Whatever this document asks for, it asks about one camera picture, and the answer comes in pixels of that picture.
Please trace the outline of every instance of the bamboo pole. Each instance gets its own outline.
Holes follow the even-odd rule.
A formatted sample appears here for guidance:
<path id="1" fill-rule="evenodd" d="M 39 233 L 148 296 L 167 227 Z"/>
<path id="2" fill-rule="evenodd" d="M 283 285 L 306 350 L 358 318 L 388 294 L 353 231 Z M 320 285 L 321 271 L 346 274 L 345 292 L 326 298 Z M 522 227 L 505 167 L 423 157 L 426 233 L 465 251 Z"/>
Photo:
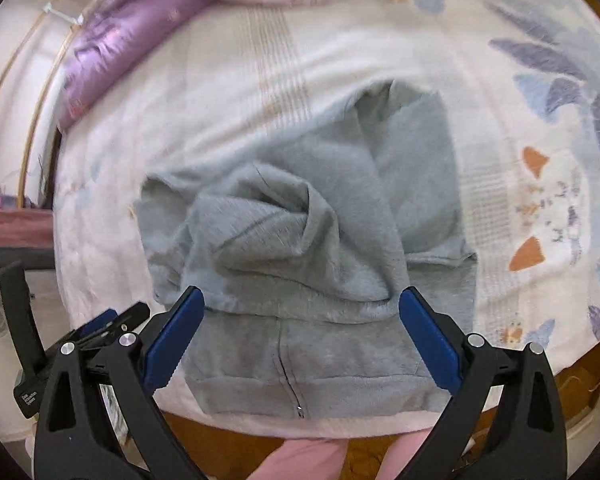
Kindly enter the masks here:
<path id="1" fill-rule="evenodd" d="M 42 107 L 45 104 L 46 96 L 49 93 L 49 89 L 51 88 L 51 83 L 60 68 L 62 60 L 64 59 L 64 54 L 66 53 L 69 44 L 74 38 L 75 33 L 80 29 L 78 25 L 72 25 L 69 33 L 64 37 L 64 41 L 56 55 L 56 59 L 54 60 L 53 65 L 51 66 L 51 70 L 49 74 L 46 76 L 45 84 L 40 91 L 40 95 L 38 96 L 38 100 L 36 102 L 36 108 L 33 112 L 33 116 L 31 118 L 31 122 L 29 123 L 29 131 L 27 133 L 27 140 L 24 146 L 24 154 L 22 155 L 22 164 L 20 165 L 20 177 L 18 179 L 18 194 L 16 196 L 16 207 L 22 208 L 24 207 L 24 188 L 27 183 L 27 169 L 29 167 L 29 159 L 31 157 L 31 147 L 33 146 L 33 137 L 36 133 L 36 127 L 38 126 L 38 121 L 40 120 L 40 114 L 42 113 Z"/>
<path id="2" fill-rule="evenodd" d="M 59 0 L 52 0 L 51 3 L 54 4 L 57 1 L 59 1 Z M 40 14 L 36 18 L 36 21 L 33 22 L 33 25 L 31 25 L 31 27 L 29 28 L 27 33 L 24 35 L 24 37 L 20 41 L 20 44 L 16 47 L 16 49 L 11 54 L 11 57 L 9 58 L 7 64 L 4 66 L 2 73 L 0 74 L 0 89 L 2 88 L 2 85 L 4 84 L 5 79 L 7 79 L 7 75 L 11 71 L 13 64 L 15 63 L 16 59 L 18 59 L 18 56 L 22 52 L 22 49 L 28 43 L 28 41 L 31 39 L 31 37 L 33 36 L 33 33 L 36 30 L 38 30 L 38 27 L 42 24 L 46 15 L 47 15 L 46 10 L 43 10 L 42 12 L 40 12 Z"/>

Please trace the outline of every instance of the zipper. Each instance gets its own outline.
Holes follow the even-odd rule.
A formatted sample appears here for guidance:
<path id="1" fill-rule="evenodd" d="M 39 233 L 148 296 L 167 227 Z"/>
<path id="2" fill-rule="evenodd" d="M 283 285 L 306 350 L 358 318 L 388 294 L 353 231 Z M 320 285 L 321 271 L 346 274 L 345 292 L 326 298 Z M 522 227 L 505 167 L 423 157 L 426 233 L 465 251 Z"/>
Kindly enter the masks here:
<path id="1" fill-rule="evenodd" d="M 300 399 L 298 397 L 298 394 L 296 394 L 296 391 L 294 390 L 293 386 L 291 385 L 289 376 L 286 373 L 285 364 L 282 362 L 282 352 L 280 350 L 280 340 L 281 339 L 282 339 L 282 324 L 280 326 L 280 334 L 278 336 L 278 361 L 280 362 L 280 367 L 282 368 L 282 373 L 285 376 L 286 386 L 288 386 L 288 388 L 291 390 L 291 393 L 294 394 L 294 399 L 296 401 L 296 414 L 298 415 L 298 418 L 304 418 L 304 410 L 302 409 L 302 406 L 300 406 Z"/>

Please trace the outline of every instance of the bed sheet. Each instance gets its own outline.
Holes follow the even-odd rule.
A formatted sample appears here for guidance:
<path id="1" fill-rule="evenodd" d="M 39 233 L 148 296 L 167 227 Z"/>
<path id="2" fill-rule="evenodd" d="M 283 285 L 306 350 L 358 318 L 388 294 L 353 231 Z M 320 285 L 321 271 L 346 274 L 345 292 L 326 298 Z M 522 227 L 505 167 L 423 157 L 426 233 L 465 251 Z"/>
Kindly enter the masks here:
<path id="1" fill-rule="evenodd" d="M 55 242 L 72 325 L 135 301 L 163 310 L 132 208 L 148 173 L 213 160 L 394 79 L 447 108 L 478 254 L 474 330 L 500 346 L 539 342 L 555 372 L 571 365 L 600 339 L 600 22 L 582 0 L 209 10 L 64 138 Z M 285 438 L 402 433 L 438 417 L 211 418 L 180 370 L 155 399 L 204 424 Z"/>

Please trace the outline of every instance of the red fabric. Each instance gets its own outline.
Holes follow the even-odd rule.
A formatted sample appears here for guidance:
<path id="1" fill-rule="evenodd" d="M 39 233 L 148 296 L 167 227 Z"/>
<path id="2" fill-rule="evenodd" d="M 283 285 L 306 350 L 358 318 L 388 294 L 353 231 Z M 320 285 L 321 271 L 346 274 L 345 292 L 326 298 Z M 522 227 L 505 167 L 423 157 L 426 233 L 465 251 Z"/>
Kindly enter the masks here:
<path id="1" fill-rule="evenodd" d="M 0 209 L 0 247 L 52 248 L 53 225 L 48 209 Z"/>

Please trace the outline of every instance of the silver screw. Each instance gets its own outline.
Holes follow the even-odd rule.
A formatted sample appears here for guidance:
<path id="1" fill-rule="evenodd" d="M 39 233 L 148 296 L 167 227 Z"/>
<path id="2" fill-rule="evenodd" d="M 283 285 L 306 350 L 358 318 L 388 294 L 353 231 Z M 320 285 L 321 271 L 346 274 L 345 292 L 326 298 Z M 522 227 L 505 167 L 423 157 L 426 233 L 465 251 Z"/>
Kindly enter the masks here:
<path id="1" fill-rule="evenodd" d="M 69 355 L 71 352 L 73 352 L 75 350 L 75 345 L 69 341 L 67 343 L 64 343 L 61 347 L 60 347 L 60 353 L 64 354 L 64 355 Z"/>
<path id="2" fill-rule="evenodd" d="M 466 340 L 474 348 L 484 346 L 484 338 L 480 334 L 469 334 L 469 337 Z"/>
<path id="3" fill-rule="evenodd" d="M 134 334 L 133 332 L 127 332 L 126 334 L 121 335 L 118 341 L 122 346 L 131 346 L 133 343 L 136 342 L 136 339 L 136 334 Z"/>
<path id="4" fill-rule="evenodd" d="M 544 352 L 544 348 L 542 348 L 542 345 L 535 342 L 529 345 L 529 350 L 531 350 L 536 355 L 541 355 Z"/>

